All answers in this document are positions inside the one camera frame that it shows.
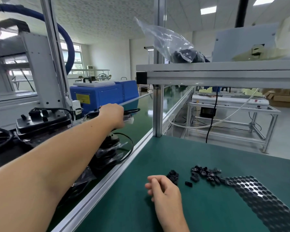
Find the blue box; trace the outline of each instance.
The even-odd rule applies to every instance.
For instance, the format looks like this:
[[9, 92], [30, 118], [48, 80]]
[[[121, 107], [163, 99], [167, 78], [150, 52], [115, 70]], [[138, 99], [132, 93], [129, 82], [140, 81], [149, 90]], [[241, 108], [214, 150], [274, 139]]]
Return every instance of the blue box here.
[[138, 86], [135, 80], [115, 81], [115, 84], [121, 86], [122, 100], [124, 102], [139, 97]]
[[83, 114], [97, 110], [108, 103], [123, 103], [123, 92], [120, 84], [84, 87], [70, 86], [72, 100], [79, 100], [82, 104]]

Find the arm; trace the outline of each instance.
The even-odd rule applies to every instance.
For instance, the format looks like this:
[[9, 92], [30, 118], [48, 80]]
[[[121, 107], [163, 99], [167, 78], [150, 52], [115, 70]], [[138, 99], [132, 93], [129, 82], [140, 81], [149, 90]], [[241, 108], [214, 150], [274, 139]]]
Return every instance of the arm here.
[[122, 128], [123, 107], [102, 106], [98, 117], [43, 142], [0, 168], [0, 231], [44, 232], [60, 199], [103, 140]]
[[149, 176], [145, 184], [155, 203], [158, 220], [164, 232], [189, 232], [179, 188], [163, 175]]

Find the black pipe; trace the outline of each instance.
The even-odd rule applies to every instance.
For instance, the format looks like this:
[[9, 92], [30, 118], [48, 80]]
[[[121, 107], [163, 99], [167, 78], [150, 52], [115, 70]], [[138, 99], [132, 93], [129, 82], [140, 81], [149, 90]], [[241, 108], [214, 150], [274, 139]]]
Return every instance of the black pipe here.
[[235, 27], [243, 27], [249, 0], [240, 0], [237, 10]]

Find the white cable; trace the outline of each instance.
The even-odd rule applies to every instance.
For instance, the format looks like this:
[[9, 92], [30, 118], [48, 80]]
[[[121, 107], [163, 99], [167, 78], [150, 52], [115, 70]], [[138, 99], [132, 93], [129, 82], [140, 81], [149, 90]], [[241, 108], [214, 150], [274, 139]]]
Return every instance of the white cable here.
[[[225, 121], [226, 119], [230, 118], [231, 116], [233, 116], [236, 112], [238, 112], [240, 109], [242, 109], [243, 106], [245, 106], [250, 100], [251, 98], [255, 95], [255, 93], [259, 90], [256, 89], [256, 91], [250, 96], [250, 98], [239, 108], [237, 109], [235, 112], [233, 112], [231, 115], [229, 115], [227, 118], [221, 120], [221, 121], [218, 121], [214, 124], [212, 124], [212, 126], [216, 125], [216, 124], [220, 124], [221, 122]], [[188, 129], [201, 129], [201, 128], [207, 128], [207, 127], [210, 127], [211, 125], [206, 125], [206, 126], [201, 126], [201, 127], [194, 127], [194, 126], [182, 126], [182, 125], [178, 125], [178, 124], [175, 124], [173, 123], [171, 120], [169, 120], [171, 124], [177, 126], [177, 127], [182, 127], [182, 128], [188, 128]]]

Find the blue machine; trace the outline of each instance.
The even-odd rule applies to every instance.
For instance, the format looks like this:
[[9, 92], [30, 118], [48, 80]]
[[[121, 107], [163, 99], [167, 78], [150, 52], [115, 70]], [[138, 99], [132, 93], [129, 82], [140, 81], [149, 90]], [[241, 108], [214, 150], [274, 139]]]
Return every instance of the blue machine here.
[[79, 100], [83, 114], [108, 103], [123, 103], [139, 96], [136, 81], [77, 82], [70, 87], [72, 100]]

